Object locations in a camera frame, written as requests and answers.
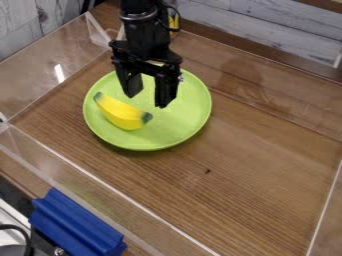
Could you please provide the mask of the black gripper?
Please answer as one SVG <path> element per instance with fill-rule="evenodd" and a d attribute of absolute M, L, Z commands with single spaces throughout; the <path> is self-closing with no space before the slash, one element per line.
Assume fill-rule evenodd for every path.
<path fill-rule="evenodd" d="M 141 74 L 155 77 L 155 106 L 166 108 L 178 95 L 182 57 L 170 49 L 180 30 L 167 14 L 121 14 L 124 39 L 109 42 L 112 61 L 127 97 L 143 90 Z"/>

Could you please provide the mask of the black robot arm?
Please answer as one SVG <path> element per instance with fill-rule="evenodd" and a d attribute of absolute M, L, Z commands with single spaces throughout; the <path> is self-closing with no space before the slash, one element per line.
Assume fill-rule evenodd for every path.
<path fill-rule="evenodd" d="M 124 39 L 108 43 L 112 64 L 124 94 L 132 98 L 143 90 L 141 75 L 155 79 L 155 106 L 166 108 L 178 95 L 182 57 L 170 49 L 172 28 L 163 0 L 120 0 Z"/>

